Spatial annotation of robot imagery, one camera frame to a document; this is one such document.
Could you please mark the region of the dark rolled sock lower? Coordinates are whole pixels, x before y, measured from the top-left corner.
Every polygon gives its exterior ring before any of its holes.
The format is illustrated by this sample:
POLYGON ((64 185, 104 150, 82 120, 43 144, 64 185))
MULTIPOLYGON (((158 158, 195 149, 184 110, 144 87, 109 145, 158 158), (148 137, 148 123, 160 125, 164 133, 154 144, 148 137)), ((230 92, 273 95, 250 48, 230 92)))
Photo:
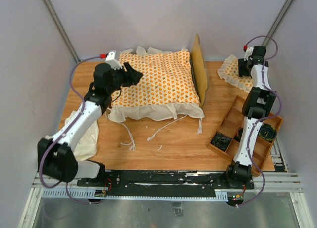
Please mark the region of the dark rolled sock lower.
POLYGON ((231 137, 227 137, 222 133, 216 133, 211 140, 211 144, 222 151, 226 151, 232 141, 231 137))

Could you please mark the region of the dark rolled sock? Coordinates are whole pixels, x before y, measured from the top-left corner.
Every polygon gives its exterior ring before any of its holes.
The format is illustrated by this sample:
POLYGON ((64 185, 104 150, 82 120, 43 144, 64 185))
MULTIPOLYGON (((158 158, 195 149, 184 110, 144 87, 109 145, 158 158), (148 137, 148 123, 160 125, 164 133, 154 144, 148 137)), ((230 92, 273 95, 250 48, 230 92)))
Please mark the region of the dark rolled sock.
POLYGON ((258 136, 267 142, 272 143, 277 135, 277 130, 270 124, 264 123, 260 127, 258 136))
POLYGON ((222 151, 226 151, 232 141, 231 137, 227 137, 222 133, 216 133, 211 140, 211 144, 222 151))

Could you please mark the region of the wooden pet bed frame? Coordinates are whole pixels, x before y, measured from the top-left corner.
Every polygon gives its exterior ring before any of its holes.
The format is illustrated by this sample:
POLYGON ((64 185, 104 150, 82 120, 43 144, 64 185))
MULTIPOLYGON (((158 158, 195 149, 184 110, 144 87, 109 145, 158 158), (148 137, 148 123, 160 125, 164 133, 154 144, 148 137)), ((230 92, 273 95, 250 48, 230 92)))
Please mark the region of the wooden pet bed frame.
POLYGON ((115 106, 140 107, 189 104, 202 107, 208 89, 208 76, 198 35, 191 51, 172 53, 122 53, 121 63, 129 64, 143 77, 135 86, 122 88, 112 97, 115 106))

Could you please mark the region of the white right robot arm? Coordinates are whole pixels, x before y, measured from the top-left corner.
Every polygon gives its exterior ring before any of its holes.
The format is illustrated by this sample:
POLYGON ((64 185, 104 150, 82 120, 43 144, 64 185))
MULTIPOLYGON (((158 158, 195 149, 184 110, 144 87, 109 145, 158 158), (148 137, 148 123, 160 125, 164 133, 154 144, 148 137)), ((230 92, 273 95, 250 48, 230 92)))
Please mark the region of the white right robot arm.
POLYGON ((244 125, 239 147, 233 161, 248 172, 252 167, 252 154, 260 127, 272 109, 276 99, 268 82, 268 61, 265 60, 266 47, 243 46, 245 53, 238 59, 238 74, 252 78, 252 88, 243 104, 244 125))

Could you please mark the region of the duck print small pillow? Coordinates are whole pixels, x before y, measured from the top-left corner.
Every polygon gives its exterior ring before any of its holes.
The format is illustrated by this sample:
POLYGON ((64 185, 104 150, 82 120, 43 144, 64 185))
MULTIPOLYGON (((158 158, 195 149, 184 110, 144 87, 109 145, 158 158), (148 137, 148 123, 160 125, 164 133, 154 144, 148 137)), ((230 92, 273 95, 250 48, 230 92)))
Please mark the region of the duck print small pillow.
POLYGON ((239 76, 238 58, 232 54, 225 59, 217 73, 221 79, 246 93, 249 93, 253 86, 251 76, 239 76))

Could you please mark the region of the cream cloth pile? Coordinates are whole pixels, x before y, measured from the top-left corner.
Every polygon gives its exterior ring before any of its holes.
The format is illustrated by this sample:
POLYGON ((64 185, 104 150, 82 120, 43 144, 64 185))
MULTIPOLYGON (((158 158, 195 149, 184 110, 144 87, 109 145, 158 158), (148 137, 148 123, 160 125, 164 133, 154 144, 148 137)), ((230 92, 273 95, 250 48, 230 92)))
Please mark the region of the cream cloth pile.
POLYGON ((96 155, 98 136, 99 128, 95 121, 80 138, 73 152, 77 161, 86 161, 96 155))

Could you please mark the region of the duck print bed cover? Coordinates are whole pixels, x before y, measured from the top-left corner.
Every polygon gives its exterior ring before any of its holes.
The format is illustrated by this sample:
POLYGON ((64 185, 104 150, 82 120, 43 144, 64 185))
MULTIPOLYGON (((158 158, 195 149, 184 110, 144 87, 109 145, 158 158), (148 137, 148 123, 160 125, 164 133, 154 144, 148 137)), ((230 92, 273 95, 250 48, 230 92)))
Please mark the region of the duck print bed cover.
POLYGON ((194 86, 189 51, 133 54, 127 50, 120 53, 119 62, 128 62, 143 76, 137 85, 123 87, 112 95, 115 102, 107 115, 109 120, 123 124, 127 118, 178 121, 189 116, 199 120, 197 133, 202 133, 204 113, 194 86))

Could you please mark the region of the wooden compartment organizer box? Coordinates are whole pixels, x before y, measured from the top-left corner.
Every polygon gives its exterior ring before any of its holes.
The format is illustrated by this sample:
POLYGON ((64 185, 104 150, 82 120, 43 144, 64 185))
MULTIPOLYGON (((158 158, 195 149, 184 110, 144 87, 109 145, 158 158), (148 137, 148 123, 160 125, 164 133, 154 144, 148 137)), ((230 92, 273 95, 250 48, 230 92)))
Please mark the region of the wooden compartment organizer box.
POLYGON ((270 156, 283 119, 272 113, 263 122, 249 119, 242 114, 244 102, 242 97, 235 97, 207 147, 229 163, 251 166, 252 175, 258 176, 270 156))

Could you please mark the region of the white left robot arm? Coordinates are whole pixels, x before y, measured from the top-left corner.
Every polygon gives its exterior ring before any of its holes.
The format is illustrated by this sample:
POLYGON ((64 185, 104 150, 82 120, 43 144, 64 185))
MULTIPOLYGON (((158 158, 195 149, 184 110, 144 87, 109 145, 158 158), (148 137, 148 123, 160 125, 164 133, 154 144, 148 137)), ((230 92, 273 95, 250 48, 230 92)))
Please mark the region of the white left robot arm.
POLYGON ((115 69, 108 63, 95 67, 93 81, 88 92, 81 97, 82 103, 65 126, 51 138, 42 138, 37 145, 39 175, 47 175, 60 182, 89 178, 95 186, 106 181, 103 164, 85 160, 78 161, 74 151, 88 128, 96 122, 112 103, 112 94, 138 84, 143 74, 128 62, 115 69))

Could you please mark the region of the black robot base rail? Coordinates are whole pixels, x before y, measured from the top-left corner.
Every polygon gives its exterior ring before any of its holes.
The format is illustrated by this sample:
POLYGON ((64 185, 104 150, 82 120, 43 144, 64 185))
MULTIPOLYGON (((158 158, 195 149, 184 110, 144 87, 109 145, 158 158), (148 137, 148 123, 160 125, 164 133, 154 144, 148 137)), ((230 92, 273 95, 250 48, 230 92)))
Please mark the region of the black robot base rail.
POLYGON ((73 198, 76 200, 152 200, 152 201, 225 201, 248 200, 263 193, 301 193, 296 173, 265 172, 252 177, 245 185, 230 188, 224 174, 216 171, 137 171, 108 170, 98 185, 88 179, 75 179, 69 184, 44 176, 49 188, 42 187, 35 176, 33 188, 42 198, 73 198))

